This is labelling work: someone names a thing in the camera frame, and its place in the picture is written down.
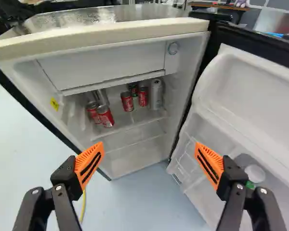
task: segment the fridge shelf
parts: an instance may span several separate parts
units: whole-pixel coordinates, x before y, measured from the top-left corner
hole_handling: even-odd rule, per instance
[[[64,96],[75,95],[75,94],[84,93],[84,92],[88,92],[92,90],[110,88],[110,87],[114,87],[118,85],[141,81],[141,80],[158,78],[164,75],[165,75],[165,70],[158,70],[158,71],[152,71],[152,72],[134,75],[134,76],[127,76],[127,77],[120,77],[116,79],[106,80],[103,82],[80,86],[76,88],[69,88],[69,89],[61,90],[61,92]]]
[[[96,139],[115,133],[125,132],[138,126],[158,121],[167,117],[167,112],[164,108],[152,111],[148,106],[143,108],[135,107],[134,111],[132,112],[124,112],[121,102],[110,105],[110,110],[114,117],[114,126],[111,128],[104,128],[103,125],[96,125],[94,122],[92,122],[92,126],[97,126],[99,134],[93,134],[91,141],[95,141]]]

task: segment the white floor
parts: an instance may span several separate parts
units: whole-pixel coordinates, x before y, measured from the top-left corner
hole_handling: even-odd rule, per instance
[[[51,187],[51,173],[72,154],[0,86],[0,231],[12,230],[26,191]],[[165,167],[160,163],[112,182],[95,173],[83,230],[209,230]],[[77,213],[81,203],[74,203]],[[54,215],[47,230],[57,230]]]

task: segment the soda can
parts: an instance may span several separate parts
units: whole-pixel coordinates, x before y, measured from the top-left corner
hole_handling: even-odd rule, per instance
[[[142,81],[138,82],[138,89],[140,89],[141,87],[147,87],[147,86],[148,86],[147,80],[142,80]]]
[[[109,99],[106,93],[106,89],[98,89],[98,90],[94,90],[93,91],[93,95],[95,97],[95,100],[100,104],[106,104],[106,105],[110,105],[109,103]]]
[[[137,83],[130,83],[128,84],[129,91],[131,93],[132,97],[137,97],[138,96],[138,84]]]
[[[105,128],[111,128],[115,124],[110,108],[106,104],[98,106],[97,113]]]
[[[140,87],[138,91],[138,100],[141,107],[148,105],[148,87]]]
[[[131,97],[131,93],[129,91],[124,91],[121,93],[121,100],[124,111],[131,112],[134,110],[133,98]]]
[[[101,123],[101,120],[100,120],[100,117],[96,111],[98,107],[98,103],[95,102],[95,101],[90,101],[88,102],[87,106],[86,106],[86,109],[87,109],[87,112],[89,113],[89,116],[91,119],[93,119],[93,121],[96,123],[96,124],[100,124]]]
[[[150,91],[150,108],[151,110],[158,110],[163,106],[163,86],[162,81],[158,78],[151,81]]]

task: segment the open fridge door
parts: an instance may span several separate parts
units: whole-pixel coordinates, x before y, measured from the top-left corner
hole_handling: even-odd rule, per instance
[[[215,230],[224,202],[194,158],[195,143],[228,155],[273,191],[289,231],[289,42],[219,24],[201,72],[167,172]],[[240,230],[252,230],[247,213]]]

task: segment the mini fridge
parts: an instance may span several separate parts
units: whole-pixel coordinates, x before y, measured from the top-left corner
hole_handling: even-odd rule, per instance
[[[135,97],[125,112],[127,84],[157,78],[163,106],[140,107]],[[44,13],[0,36],[0,84],[77,154],[102,141],[108,180],[168,160],[212,229],[224,202],[194,158],[195,142],[229,155],[274,192],[289,231],[289,41],[159,4]],[[99,89],[111,128],[86,111]],[[251,230],[246,215],[240,228]]]

